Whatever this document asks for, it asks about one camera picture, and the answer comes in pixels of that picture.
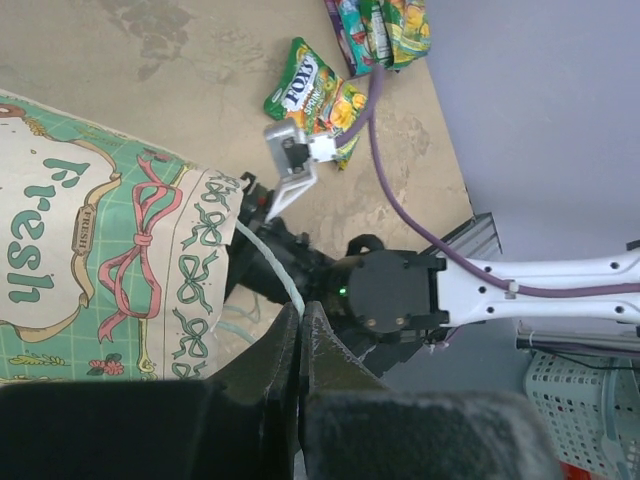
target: beige floor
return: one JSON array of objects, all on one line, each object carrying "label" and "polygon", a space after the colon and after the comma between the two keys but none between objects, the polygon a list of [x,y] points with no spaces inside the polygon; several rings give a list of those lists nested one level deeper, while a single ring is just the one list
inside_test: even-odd
[{"label": "beige floor", "polygon": [[[340,55],[322,0],[4,0],[0,2],[0,88],[163,145],[230,174],[249,170],[275,185],[262,137],[264,98],[290,41],[302,36],[340,74]],[[366,89],[366,79],[355,82]],[[471,209],[424,62],[390,75],[378,112],[393,188],[415,218],[444,234]],[[391,247],[426,245],[385,202],[366,133],[349,168],[320,168],[320,183],[284,215],[334,256],[360,233]],[[251,308],[251,295],[231,301]],[[261,301],[254,336],[278,311]],[[221,365],[246,348],[220,332]]]}]

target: green snack bag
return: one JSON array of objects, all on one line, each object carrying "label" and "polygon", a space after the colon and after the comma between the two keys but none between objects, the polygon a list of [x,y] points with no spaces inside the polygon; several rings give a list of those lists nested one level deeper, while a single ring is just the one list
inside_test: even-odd
[{"label": "green snack bag", "polygon": [[378,0],[360,0],[360,15],[367,32],[374,61],[385,67],[390,67],[393,65],[391,42]]},{"label": "green snack bag", "polygon": [[[284,74],[265,100],[264,111],[274,120],[293,118],[307,135],[329,131],[337,136],[351,127],[366,100],[298,37],[291,43]],[[338,149],[340,170],[347,166],[357,142],[358,136]]]},{"label": "green snack bag", "polygon": [[380,0],[391,50],[393,69],[406,67],[431,48],[424,0]]}]

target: metal bracket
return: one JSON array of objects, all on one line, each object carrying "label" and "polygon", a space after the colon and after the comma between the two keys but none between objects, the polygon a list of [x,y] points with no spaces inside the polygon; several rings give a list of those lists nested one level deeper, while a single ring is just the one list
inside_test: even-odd
[{"label": "metal bracket", "polygon": [[307,137],[293,118],[269,126],[264,138],[280,175],[266,218],[269,221],[318,181],[316,163],[337,157],[335,141],[329,133]]}]

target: purple cable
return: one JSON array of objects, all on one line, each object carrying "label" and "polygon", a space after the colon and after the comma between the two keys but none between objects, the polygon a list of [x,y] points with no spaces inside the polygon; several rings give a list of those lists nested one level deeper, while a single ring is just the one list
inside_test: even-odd
[{"label": "purple cable", "polygon": [[[422,236],[425,240],[430,242],[436,248],[440,249],[442,253],[444,253],[449,259],[456,262],[466,271],[475,275],[483,282],[486,282],[489,285],[497,287],[504,291],[509,291],[509,286],[511,284],[508,280],[503,280],[494,275],[491,275],[488,272],[485,272],[482,268],[477,267],[465,257],[456,252],[453,248],[447,245],[445,242],[440,240],[436,235],[429,232],[427,229],[422,227],[418,222],[416,222],[411,216],[406,212],[402,205],[396,200],[393,191],[391,190],[391,186],[389,185],[389,181],[385,176],[384,169],[382,168],[382,161],[380,159],[380,149],[378,148],[378,139],[376,137],[376,127],[375,127],[375,104],[380,97],[382,92],[382,83],[384,79],[384,68],[380,65],[375,65],[373,67],[373,71],[371,72],[371,79],[369,82],[369,100],[367,102],[366,108],[360,114],[360,117],[354,122],[353,126],[344,132],[342,135],[336,138],[336,146],[343,146],[347,142],[349,142],[358,131],[364,126],[364,124],[369,122],[369,137],[371,141],[371,154],[373,156],[373,162],[376,168],[376,173],[378,175],[378,180],[380,181],[380,186],[384,191],[387,200],[396,211],[396,213],[404,220],[404,222],[409,225],[413,230],[415,230],[420,236]],[[602,285],[598,287],[582,287],[582,288],[562,288],[562,289],[551,289],[551,288],[538,288],[538,287],[528,287],[525,285],[519,285],[518,292],[522,295],[528,295],[532,297],[542,297],[542,298],[576,298],[576,297],[593,297],[596,295],[614,295],[614,294],[623,294],[623,293],[638,293],[640,292],[640,283],[621,283],[618,285]]]}]

